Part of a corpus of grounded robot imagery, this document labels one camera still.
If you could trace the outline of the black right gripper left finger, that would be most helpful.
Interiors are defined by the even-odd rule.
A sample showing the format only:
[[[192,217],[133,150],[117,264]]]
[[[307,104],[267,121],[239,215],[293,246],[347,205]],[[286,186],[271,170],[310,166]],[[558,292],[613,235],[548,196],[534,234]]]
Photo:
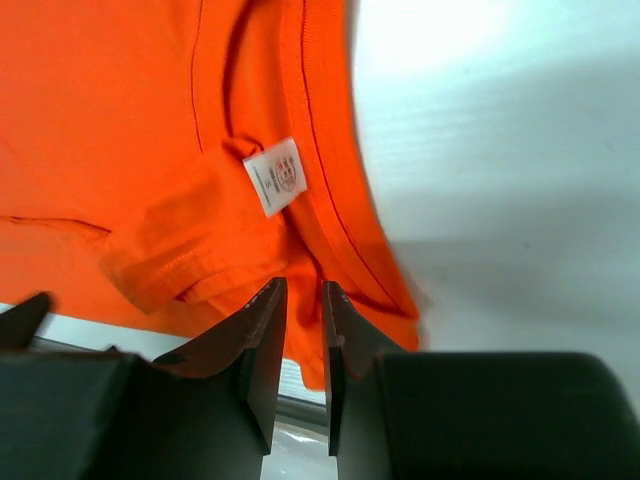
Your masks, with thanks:
[[[153,361],[1,350],[5,479],[256,479],[270,452],[287,283]]]

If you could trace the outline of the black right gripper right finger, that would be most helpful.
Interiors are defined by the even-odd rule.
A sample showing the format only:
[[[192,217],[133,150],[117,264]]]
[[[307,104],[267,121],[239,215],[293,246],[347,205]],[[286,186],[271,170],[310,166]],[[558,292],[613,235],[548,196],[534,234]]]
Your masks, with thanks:
[[[635,479],[639,423],[597,357],[411,353],[323,287],[329,454],[342,479]]]

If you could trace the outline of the orange t shirt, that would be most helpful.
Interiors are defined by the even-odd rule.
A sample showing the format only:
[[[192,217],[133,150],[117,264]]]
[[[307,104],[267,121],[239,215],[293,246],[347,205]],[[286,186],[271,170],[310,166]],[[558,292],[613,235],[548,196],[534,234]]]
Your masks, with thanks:
[[[5,1],[1,299],[195,337],[288,283],[324,385],[321,290],[400,346],[418,310],[355,136],[347,1]]]

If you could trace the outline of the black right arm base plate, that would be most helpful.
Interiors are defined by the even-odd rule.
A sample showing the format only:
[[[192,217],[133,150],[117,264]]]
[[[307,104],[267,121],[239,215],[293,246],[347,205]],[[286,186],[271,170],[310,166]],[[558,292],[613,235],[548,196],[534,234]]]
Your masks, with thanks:
[[[1,350],[25,350],[45,322],[52,305],[52,297],[41,292],[4,311],[0,324]]]

